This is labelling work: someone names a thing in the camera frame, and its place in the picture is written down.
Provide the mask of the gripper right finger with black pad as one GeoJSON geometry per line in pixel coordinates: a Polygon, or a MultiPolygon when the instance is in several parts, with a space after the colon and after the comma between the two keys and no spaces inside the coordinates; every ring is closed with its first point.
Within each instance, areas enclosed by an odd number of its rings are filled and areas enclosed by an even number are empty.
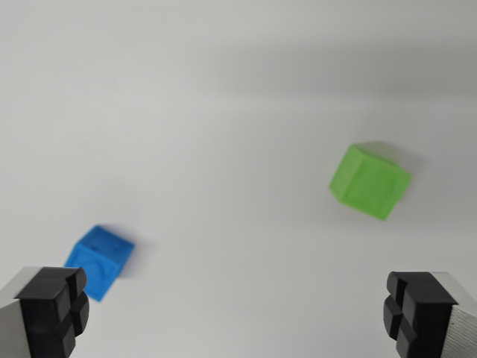
{"type": "Polygon", "coordinates": [[[476,357],[476,299],[451,274],[393,271],[387,290],[383,320],[400,357],[476,357]]]}

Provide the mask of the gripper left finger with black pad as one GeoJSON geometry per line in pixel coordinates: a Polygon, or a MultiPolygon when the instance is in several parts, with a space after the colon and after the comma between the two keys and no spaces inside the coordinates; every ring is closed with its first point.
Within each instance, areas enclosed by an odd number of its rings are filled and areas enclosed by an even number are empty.
{"type": "Polygon", "coordinates": [[[22,268],[1,288],[1,356],[67,358],[89,319],[82,268],[22,268]]]}

